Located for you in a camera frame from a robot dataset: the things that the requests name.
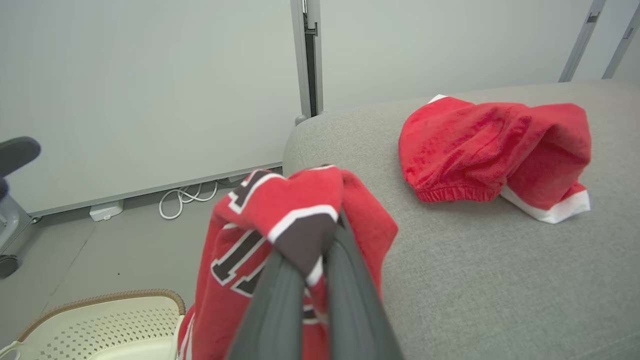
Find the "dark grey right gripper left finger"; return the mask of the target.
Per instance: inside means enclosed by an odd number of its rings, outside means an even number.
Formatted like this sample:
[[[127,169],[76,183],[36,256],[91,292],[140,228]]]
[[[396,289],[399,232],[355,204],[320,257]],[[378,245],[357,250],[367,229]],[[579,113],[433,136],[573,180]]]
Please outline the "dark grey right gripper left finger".
[[[227,352],[227,360],[302,360],[306,283],[273,250]]]

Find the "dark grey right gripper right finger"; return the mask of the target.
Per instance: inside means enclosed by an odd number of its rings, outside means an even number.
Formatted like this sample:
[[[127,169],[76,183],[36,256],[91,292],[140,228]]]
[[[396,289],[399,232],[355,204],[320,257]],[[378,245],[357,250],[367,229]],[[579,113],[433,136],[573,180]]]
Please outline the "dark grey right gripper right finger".
[[[330,360],[403,360],[344,210],[338,217],[326,265]]]

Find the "red jersey with black number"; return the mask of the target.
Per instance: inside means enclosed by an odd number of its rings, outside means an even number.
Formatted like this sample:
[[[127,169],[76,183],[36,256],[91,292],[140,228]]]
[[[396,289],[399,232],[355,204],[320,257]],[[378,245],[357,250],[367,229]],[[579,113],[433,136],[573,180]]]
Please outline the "red jersey with black number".
[[[304,277],[302,358],[329,360],[323,255],[345,213],[378,294],[398,225],[359,178],[334,165],[284,177],[255,170],[214,207],[194,305],[177,335],[177,360],[224,360],[272,250]]]

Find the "red pants with white stripe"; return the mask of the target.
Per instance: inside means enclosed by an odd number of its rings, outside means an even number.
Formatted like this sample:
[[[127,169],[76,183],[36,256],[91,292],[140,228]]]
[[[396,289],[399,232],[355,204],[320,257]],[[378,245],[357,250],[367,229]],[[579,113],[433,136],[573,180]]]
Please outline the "red pants with white stripe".
[[[591,155],[588,118],[575,104],[437,95],[407,118],[398,139],[402,175],[421,201],[501,197],[547,224],[591,210],[579,182]]]

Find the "cream perforated laundry basket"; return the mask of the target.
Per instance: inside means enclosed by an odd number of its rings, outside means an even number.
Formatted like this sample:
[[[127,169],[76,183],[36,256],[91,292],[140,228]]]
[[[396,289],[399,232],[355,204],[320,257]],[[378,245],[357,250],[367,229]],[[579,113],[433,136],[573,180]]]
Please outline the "cream perforated laundry basket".
[[[73,301],[32,322],[0,360],[178,360],[185,314],[183,299],[168,289]]]

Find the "grey fabric sofa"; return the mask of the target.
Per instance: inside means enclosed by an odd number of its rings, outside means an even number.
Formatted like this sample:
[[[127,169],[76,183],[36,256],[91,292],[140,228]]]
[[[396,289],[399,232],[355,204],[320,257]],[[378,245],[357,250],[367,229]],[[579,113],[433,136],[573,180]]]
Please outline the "grey fabric sofa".
[[[427,97],[327,112],[295,126],[283,171],[356,174],[398,224],[382,267],[407,360],[640,360],[640,80],[457,92],[472,103],[573,103],[589,121],[590,211],[546,224],[499,197],[423,203],[398,139]]]

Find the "white adapter box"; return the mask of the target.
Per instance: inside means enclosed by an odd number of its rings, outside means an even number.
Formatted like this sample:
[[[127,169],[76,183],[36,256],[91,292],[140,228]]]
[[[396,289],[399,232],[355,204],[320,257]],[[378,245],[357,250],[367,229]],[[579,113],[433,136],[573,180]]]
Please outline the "white adapter box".
[[[99,203],[90,207],[89,216],[96,223],[108,221],[112,217],[121,214],[124,210],[124,199],[113,202]]]

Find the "slanted grey metal post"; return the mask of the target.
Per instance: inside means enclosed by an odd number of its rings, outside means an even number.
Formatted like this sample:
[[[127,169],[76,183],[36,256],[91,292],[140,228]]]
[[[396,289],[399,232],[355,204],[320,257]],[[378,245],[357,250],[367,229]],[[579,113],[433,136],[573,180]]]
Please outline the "slanted grey metal post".
[[[607,0],[592,0],[574,46],[558,78],[559,83],[571,82],[571,80],[573,80],[606,2]]]
[[[636,10],[633,12],[633,16],[631,16],[630,22],[628,23],[624,34],[622,34],[622,38],[620,39],[617,48],[615,48],[608,66],[606,66],[601,78],[602,80],[613,79],[615,72],[631,45],[631,41],[633,41],[635,33],[638,31],[640,31],[640,3],[638,3]]]

